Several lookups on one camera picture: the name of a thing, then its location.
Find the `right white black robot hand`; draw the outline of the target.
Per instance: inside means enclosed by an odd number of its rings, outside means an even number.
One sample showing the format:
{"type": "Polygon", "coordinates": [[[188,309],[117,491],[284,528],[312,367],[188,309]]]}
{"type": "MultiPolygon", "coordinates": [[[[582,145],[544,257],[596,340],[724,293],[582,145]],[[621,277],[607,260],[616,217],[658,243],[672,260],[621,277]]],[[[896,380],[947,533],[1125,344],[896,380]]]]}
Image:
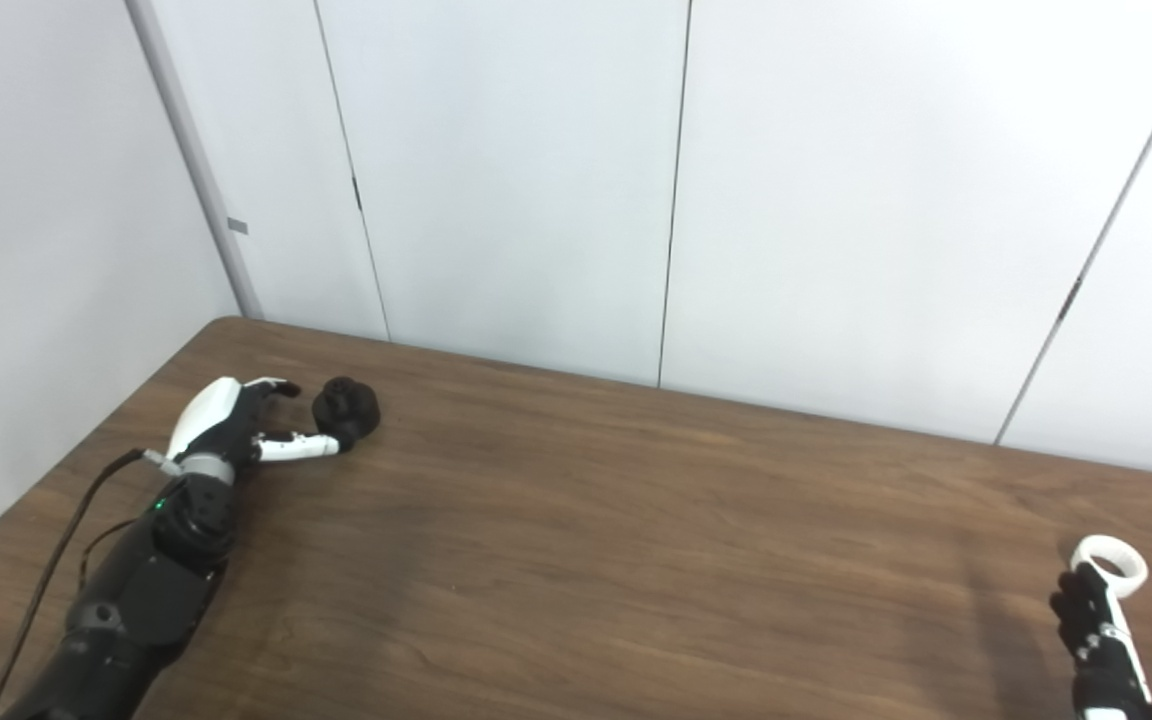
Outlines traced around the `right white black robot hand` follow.
{"type": "Polygon", "coordinates": [[[1049,596],[1074,662],[1076,719],[1152,719],[1152,691],[1114,589],[1094,562],[1062,571],[1049,596]]]}

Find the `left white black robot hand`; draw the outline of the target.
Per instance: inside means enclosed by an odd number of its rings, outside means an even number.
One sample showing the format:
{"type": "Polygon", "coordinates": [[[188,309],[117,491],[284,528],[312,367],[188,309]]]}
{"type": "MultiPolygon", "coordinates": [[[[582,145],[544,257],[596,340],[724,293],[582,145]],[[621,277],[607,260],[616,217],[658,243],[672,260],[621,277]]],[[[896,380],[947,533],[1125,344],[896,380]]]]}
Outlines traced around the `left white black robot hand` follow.
{"type": "Polygon", "coordinates": [[[349,446],[328,433],[270,434],[262,432],[262,414],[274,396],[297,397],[296,382],[262,377],[241,382],[221,377],[185,406],[172,432],[165,456],[183,467],[189,457],[215,456],[238,470],[256,462],[288,462],[346,454],[349,446]]]}

